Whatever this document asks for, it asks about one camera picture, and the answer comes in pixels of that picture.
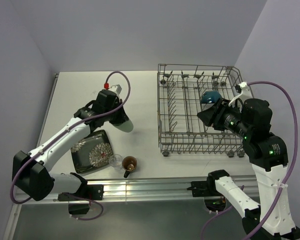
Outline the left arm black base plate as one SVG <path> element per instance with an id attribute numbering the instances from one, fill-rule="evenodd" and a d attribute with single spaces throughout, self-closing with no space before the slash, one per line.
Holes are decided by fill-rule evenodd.
<path id="1" fill-rule="evenodd" d="M 68 212 L 71 215 L 83 216 L 88 214 L 93 209 L 94 205 L 97 205 L 97 209 L 100 209 L 100 215 L 103 213 L 103 206 L 98 202 L 103 199 L 104 186 L 102 184 L 88 184 L 80 188 L 75 193 L 61 193 L 58 195 L 57 200 L 59 202 L 68 202 Z M 70 203 L 73 201 L 86 201 L 87 203 Z"/>

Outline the light green cup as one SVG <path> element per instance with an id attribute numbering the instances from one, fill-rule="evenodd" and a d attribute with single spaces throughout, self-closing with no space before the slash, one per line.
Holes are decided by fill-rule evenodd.
<path id="1" fill-rule="evenodd" d="M 124 133 L 130 133 L 134 129 L 133 122 L 130 119 L 123 123 L 113 124 L 112 126 Z"/>

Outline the blue bowl with tan interior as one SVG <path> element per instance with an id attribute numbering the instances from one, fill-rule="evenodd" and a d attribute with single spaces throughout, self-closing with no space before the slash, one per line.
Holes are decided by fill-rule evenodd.
<path id="1" fill-rule="evenodd" d="M 215 91 L 215 90 L 205 91 L 200 98 L 200 103 L 201 104 L 214 104 L 221 97 L 222 96 L 218 91 Z"/>

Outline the dark brown mug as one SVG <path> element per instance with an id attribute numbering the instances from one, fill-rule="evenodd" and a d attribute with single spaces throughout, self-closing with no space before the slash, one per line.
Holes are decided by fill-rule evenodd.
<path id="1" fill-rule="evenodd" d="M 133 156 L 127 156 L 122 160 L 122 168 L 124 169 L 123 177 L 126 179 L 133 173 L 138 166 L 137 159 Z"/>

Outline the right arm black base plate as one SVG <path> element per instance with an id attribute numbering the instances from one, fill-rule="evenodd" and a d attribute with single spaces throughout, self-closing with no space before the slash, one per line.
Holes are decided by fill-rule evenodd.
<path id="1" fill-rule="evenodd" d="M 211 189 L 207 180 L 192 181 L 186 190 L 191 191 L 193 198 L 203 198 L 208 211 L 216 213 L 226 209 L 226 198 Z"/>

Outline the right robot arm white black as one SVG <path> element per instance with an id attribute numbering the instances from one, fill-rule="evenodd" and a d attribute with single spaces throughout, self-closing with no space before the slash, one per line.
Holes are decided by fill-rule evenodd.
<path id="1" fill-rule="evenodd" d="M 206 189 L 225 196 L 238 211 L 247 239 L 298 240 L 300 228 L 292 219 L 284 184 L 291 164 L 285 142 L 270 132 L 272 114 L 269 103 L 257 98 L 245 100 L 242 107 L 229 106 L 229 100 L 221 98 L 197 113 L 205 126 L 229 130 L 241 138 L 257 179 L 260 202 L 249 199 L 223 169 L 208 174 Z"/>

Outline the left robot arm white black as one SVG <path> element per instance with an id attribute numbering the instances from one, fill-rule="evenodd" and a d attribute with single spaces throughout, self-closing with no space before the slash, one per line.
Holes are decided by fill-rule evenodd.
<path id="1" fill-rule="evenodd" d="M 88 193 L 87 180 L 76 173 L 51 175 L 50 170 L 71 147 L 109 122 L 129 133 L 133 124 L 124 111 L 120 87 L 101 90 L 95 100 L 80 108 L 58 133 L 28 153 L 13 158 L 12 185 L 31 199 L 41 201 L 51 193 L 69 193 L 81 200 Z"/>

